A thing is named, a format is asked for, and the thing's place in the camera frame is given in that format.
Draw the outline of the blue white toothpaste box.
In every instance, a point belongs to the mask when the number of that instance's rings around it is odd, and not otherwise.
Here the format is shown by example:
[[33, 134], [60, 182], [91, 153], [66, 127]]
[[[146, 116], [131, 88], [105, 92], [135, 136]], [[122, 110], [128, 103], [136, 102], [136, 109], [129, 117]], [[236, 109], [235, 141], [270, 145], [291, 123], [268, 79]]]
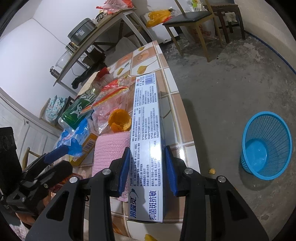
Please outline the blue white toothpaste box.
[[163, 222], [165, 141], [156, 73], [135, 80], [130, 130], [129, 218]]

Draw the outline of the pink foam mesh pad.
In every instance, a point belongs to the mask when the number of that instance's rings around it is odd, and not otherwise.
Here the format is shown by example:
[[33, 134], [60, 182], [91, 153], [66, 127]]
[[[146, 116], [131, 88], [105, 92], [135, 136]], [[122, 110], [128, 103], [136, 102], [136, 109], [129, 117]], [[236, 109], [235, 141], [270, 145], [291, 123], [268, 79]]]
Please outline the pink foam mesh pad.
[[91, 176], [110, 166], [113, 160], [123, 156], [130, 147], [130, 132], [106, 133], [100, 135], [94, 147], [94, 161]]

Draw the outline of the dark wooden stool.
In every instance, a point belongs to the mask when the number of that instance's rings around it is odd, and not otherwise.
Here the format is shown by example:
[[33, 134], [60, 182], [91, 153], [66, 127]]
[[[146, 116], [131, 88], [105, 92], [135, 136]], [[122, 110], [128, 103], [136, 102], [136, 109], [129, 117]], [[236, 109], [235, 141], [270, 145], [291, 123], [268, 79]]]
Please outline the dark wooden stool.
[[214, 12], [214, 15], [218, 17], [221, 28], [224, 34], [226, 43], [230, 43], [227, 29], [230, 33], [233, 33], [233, 27], [239, 26], [241, 31], [241, 37], [246, 39], [243, 20], [239, 6], [234, 1], [215, 1], [210, 3], [210, 6]]

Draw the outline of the blue mesh trash basket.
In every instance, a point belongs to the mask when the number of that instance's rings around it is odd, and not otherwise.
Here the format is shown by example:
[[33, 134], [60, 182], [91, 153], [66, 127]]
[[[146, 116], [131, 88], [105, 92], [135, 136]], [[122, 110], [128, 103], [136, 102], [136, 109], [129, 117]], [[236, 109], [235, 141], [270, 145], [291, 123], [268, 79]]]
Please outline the blue mesh trash basket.
[[292, 136], [276, 113], [262, 111], [246, 124], [242, 135], [240, 162], [243, 169], [261, 180], [274, 180], [292, 157]]

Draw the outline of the pink plastic bag on shelf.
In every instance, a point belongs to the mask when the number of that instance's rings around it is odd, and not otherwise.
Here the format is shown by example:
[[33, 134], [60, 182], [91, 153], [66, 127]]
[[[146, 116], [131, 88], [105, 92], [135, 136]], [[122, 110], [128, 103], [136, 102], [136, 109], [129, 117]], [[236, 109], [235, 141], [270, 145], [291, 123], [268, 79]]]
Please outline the pink plastic bag on shelf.
[[103, 10], [108, 14], [116, 13], [123, 9], [131, 9], [134, 5], [131, 0], [106, 0], [102, 6], [97, 6], [96, 9]]

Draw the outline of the yellow plastic bag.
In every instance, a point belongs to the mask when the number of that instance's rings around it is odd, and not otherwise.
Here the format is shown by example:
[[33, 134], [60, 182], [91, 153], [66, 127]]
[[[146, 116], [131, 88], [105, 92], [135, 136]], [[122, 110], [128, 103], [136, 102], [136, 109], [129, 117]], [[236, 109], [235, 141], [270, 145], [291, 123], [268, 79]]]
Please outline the yellow plastic bag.
[[172, 18], [171, 11], [169, 9], [151, 11], [148, 14], [148, 22], [146, 23], [147, 28], [155, 27], [162, 24]]

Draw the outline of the wooden chair right side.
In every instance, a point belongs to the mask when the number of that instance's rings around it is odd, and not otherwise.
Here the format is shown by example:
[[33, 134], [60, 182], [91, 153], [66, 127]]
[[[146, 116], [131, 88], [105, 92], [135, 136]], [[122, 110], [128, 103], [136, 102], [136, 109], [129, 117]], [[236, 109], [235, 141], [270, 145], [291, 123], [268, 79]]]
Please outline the wooden chair right side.
[[205, 57], [207, 59], [207, 62], [210, 62], [210, 58], [209, 58], [209, 54], [208, 54], [208, 50], [206, 47], [206, 43], [204, 40], [204, 37], [202, 35], [201, 29], [199, 28], [199, 25], [203, 24], [206, 21], [209, 20], [213, 20], [214, 26], [215, 26], [215, 30], [217, 32], [218, 35], [218, 39], [219, 39], [219, 43], [220, 43], [220, 47], [222, 48], [222, 37], [221, 37], [221, 33], [217, 24], [217, 21], [215, 20], [215, 15], [214, 12], [212, 10], [211, 5], [209, 4], [209, 2], [207, 0], [205, 0], [205, 5], [208, 7], [207, 11], [192, 11], [192, 12], [188, 12], [185, 13], [185, 11], [183, 10], [183, 8], [181, 7], [180, 3], [178, 1], [175, 1], [175, 3], [177, 4], [178, 8], [181, 11], [181, 14], [178, 16], [174, 16], [171, 19], [169, 19], [168, 21], [163, 23], [163, 26], [166, 28], [166, 30], [168, 31], [168, 34], [170, 35], [173, 43], [175, 44], [178, 52], [180, 53], [181, 56], [183, 56], [183, 53], [180, 49], [180, 46], [178, 45], [175, 37], [173, 36], [170, 27], [192, 27], [195, 28], [198, 37], [200, 39], [200, 42], [202, 44], [203, 47], [203, 51], [205, 54]]

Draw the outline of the yellow white medicine box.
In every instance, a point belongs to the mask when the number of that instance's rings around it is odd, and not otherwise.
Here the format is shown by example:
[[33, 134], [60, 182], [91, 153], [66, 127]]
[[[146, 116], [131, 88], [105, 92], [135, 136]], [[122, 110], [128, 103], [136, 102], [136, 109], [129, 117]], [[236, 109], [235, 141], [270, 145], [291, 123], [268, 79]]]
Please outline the yellow white medicine box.
[[81, 151], [79, 151], [79, 155], [70, 158], [70, 164], [72, 166], [79, 166], [84, 159], [88, 156], [88, 154], [95, 147], [95, 143], [97, 140], [97, 135], [94, 133], [87, 134], [77, 134], [75, 135], [75, 140], [78, 141], [78, 144], [81, 146]]

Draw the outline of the clear plastic bowl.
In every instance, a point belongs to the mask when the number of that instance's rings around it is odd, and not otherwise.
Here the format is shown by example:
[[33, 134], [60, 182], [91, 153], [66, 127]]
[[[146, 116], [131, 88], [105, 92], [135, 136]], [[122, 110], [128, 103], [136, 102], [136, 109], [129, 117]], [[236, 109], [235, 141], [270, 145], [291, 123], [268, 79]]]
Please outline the clear plastic bowl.
[[56, 67], [59, 67], [60, 69], [63, 69], [66, 66], [66, 64], [68, 63], [68, 61], [70, 60], [71, 57], [72, 57], [72, 53], [69, 50], [67, 50], [60, 57], [60, 59], [57, 61]]

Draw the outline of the orange peel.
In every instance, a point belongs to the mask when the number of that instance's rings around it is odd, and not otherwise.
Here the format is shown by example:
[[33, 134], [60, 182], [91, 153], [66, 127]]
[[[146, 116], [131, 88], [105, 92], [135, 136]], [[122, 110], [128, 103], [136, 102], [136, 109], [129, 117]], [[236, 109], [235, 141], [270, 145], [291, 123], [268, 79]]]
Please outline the orange peel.
[[114, 133], [126, 132], [132, 126], [132, 118], [126, 110], [116, 109], [111, 113], [108, 125]]

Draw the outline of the floral cushion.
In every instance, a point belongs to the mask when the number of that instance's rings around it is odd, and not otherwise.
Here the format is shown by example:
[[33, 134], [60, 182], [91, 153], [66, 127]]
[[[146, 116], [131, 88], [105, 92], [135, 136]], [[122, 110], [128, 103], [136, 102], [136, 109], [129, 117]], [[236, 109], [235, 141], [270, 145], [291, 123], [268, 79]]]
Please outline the floral cushion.
[[58, 97], [56, 95], [55, 97], [51, 98], [45, 111], [46, 121], [54, 123], [58, 119], [65, 103], [66, 98], [64, 97]]

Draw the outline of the grey rice cooker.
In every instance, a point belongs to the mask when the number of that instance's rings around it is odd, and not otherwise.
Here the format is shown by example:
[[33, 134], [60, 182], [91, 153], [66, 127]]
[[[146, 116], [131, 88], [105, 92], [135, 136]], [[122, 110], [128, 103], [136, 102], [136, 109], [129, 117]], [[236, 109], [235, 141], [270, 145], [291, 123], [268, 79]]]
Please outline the grey rice cooker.
[[76, 46], [80, 46], [95, 28], [95, 23], [90, 18], [85, 18], [68, 34], [68, 38]]

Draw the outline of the white door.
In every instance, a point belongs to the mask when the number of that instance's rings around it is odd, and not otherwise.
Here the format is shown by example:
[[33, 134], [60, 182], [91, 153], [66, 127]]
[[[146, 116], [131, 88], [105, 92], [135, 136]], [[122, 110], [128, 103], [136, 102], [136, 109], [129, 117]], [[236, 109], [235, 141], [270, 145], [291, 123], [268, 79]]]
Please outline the white door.
[[38, 120], [1, 91], [1, 127], [12, 127], [16, 142], [16, 153], [23, 161], [29, 148], [38, 155], [48, 153], [60, 136], [61, 131]]

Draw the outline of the green label plastic bottle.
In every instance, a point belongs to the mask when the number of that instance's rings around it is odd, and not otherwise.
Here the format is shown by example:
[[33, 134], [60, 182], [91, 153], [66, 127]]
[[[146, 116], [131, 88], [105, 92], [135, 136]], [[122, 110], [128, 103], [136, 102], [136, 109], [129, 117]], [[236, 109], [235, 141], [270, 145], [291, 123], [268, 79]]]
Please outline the green label plastic bottle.
[[111, 80], [107, 67], [102, 68], [96, 75], [92, 75], [92, 80], [88, 89], [78, 96], [74, 102], [67, 108], [58, 120], [58, 123], [64, 130], [69, 133], [74, 133], [79, 123], [84, 119], [85, 113], [83, 109], [91, 106], [99, 93]]

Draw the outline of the metal water bottle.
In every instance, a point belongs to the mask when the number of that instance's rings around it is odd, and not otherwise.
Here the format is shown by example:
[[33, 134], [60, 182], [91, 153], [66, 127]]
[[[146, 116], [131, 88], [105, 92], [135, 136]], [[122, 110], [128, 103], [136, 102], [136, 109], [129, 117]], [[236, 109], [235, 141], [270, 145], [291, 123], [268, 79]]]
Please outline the metal water bottle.
[[55, 77], [56, 79], [59, 78], [60, 73], [54, 68], [54, 66], [52, 66], [50, 68], [50, 74]]

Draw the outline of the blue plastic wrapper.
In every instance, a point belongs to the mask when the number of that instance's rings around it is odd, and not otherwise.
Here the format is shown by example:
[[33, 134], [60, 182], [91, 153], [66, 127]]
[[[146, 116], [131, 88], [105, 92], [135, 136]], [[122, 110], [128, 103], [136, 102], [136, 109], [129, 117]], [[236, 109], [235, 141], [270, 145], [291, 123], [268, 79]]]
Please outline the blue plastic wrapper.
[[73, 133], [69, 133], [67, 130], [63, 130], [60, 135], [60, 138], [57, 140], [54, 145], [54, 149], [60, 147], [61, 145], [69, 146], [68, 155], [75, 157], [79, 155], [81, 151], [81, 146], [78, 144], [78, 141], [75, 140], [75, 135], [77, 134], [87, 134], [93, 132], [93, 121], [89, 118], [85, 118], [79, 123], [76, 130]]

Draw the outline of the patterned dining table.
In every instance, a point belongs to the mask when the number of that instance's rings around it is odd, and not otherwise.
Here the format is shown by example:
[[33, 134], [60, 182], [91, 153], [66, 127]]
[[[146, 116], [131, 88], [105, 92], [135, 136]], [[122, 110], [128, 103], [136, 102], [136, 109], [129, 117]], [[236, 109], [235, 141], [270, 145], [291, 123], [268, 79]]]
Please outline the patterned dining table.
[[185, 198], [175, 197], [166, 174], [165, 146], [199, 171], [197, 152], [177, 85], [157, 41], [111, 66], [114, 77], [129, 74], [127, 110], [132, 116], [130, 176], [123, 196], [109, 198], [117, 240], [179, 240]]

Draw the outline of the wooden chair with cushion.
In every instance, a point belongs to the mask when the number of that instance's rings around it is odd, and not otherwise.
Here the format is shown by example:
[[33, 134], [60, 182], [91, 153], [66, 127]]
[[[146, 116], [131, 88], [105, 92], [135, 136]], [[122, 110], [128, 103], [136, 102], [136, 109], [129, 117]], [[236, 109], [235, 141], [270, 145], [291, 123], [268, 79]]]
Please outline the wooden chair with cushion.
[[74, 99], [69, 96], [49, 98], [40, 111], [39, 119], [49, 125], [62, 130], [62, 126], [58, 123], [63, 112], [74, 102]]

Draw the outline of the clear red printed bag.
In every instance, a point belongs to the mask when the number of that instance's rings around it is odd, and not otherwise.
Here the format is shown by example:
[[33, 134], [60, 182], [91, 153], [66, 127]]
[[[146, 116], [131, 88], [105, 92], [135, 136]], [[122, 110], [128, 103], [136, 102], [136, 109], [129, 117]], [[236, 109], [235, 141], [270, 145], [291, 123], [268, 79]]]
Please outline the clear red printed bag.
[[110, 115], [117, 109], [126, 109], [130, 87], [135, 81], [134, 76], [126, 75], [113, 80], [101, 90], [91, 108], [91, 118], [95, 131], [100, 135], [108, 131]]

